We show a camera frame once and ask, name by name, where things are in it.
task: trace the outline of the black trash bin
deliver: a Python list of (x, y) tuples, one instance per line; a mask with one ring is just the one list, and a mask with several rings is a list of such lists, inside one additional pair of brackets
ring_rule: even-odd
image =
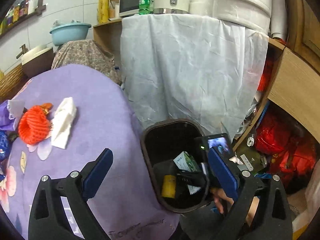
[(154, 173), (153, 166), (168, 160), (173, 160), (182, 151), (191, 154), (200, 164), (207, 162), (206, 157), (197, 150), (194, 138), (204, 136), (200, 126), (187, 119), (174, 119), (158, 122), (144, 130), (141, 147), (146, 162), (151, 183), (159, 203), (167, 210), (175, 213), (186, 213), (205, 206), (212, 201), (206, 189), (190, 195), (183, 203), (172, 204), (161, 196), (162, 183)]

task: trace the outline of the clear plastic bottle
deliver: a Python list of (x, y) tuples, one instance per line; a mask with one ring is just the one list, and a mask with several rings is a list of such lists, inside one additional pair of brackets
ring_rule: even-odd
[(139, 0), (139, 14), (150, 14), (151, 0)]

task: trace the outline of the yellow box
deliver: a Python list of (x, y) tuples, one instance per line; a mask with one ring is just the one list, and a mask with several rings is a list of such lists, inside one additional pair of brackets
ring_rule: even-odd
[(98, 22), (105, 23), (109, 20), (109, 0), (99, 0)]

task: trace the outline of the silver bolt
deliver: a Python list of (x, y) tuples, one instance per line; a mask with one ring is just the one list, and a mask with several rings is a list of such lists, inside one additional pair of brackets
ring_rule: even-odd
[(71, 176), (72, 178), (78, 177), (78, 175), (79, 175), (79, 172), (77, 172), (77, 171), (73, 171), (73, 172), (71, 172), (71, 174), (70, 174), (70, 176)]
[(275, 181), (279, 181), (280, 180), (280, 177), (278, 175), (273, 175), (272, 178), (275, 180)]
[(48, 179), (49, 179), (48, 175), (44, 175), (44, 176), (42, 176), (42, 178), (41, 178), (42, 181), (47, 181)]
[(250, 177), (250, 172), (249, 171), (242, 171), (242, 175), (245, 177)]

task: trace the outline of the yellow cylinder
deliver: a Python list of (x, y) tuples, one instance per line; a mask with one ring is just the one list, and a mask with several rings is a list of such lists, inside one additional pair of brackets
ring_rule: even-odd
[(176, 195), (176, 177), (173, 175), (165, 175), (162, 184), (162, 197), (175, 198)]
[(105, 23), (109, 20), (109, 0), (99, 0), (98, 23)]

